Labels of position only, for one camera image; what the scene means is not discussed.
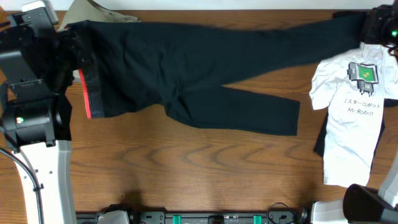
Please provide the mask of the black leggings red waistband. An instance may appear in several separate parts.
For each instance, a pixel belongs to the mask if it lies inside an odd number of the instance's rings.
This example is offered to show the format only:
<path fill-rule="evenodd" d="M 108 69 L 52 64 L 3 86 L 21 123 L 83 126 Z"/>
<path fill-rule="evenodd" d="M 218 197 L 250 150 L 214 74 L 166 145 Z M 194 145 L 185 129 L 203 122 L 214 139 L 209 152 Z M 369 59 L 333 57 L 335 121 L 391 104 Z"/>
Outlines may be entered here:
<path fill-rule="evenodd" d="M 319 62 L 359 47 L 363 12 L 274 30 L 163 22 L 81 21 L 70 29 L 93 64 L 80 76 L 89 118 L 162 105 L 195 128 L 294 136 L 300 103 L 232 89 L 229 83 Z"/>

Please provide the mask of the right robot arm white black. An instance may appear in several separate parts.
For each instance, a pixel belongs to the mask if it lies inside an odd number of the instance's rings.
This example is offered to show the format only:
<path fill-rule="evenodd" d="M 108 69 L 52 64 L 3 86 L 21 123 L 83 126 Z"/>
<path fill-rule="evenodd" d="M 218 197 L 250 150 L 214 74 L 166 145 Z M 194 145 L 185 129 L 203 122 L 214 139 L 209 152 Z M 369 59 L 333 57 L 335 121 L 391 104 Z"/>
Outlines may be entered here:
<path fill-rule="evenodd" d="M 369 12 L 361 40 L 382 44 L 397 58 L 397 1 Z M 397 223 L 397 158 L 380 189 L 358 184 L 348 187 L 345 196 L 330 202 L 313 202 L 302 210 L 299 223 Z"/>

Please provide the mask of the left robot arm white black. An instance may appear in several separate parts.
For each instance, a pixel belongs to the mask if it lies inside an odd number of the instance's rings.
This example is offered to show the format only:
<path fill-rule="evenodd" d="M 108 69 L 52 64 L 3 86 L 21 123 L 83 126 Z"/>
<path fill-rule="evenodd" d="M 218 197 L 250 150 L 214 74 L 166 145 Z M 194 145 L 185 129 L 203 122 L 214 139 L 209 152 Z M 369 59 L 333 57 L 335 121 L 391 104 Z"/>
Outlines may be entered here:
<path fill-rule="evenodd" d="M 76 58 L 55 30 L 49 1 L 25 4 L 2 25 L 2 153 L 17 167 L 29 223 L 76 223 L 70 179 L 72 106 L 65 93 Z"/>

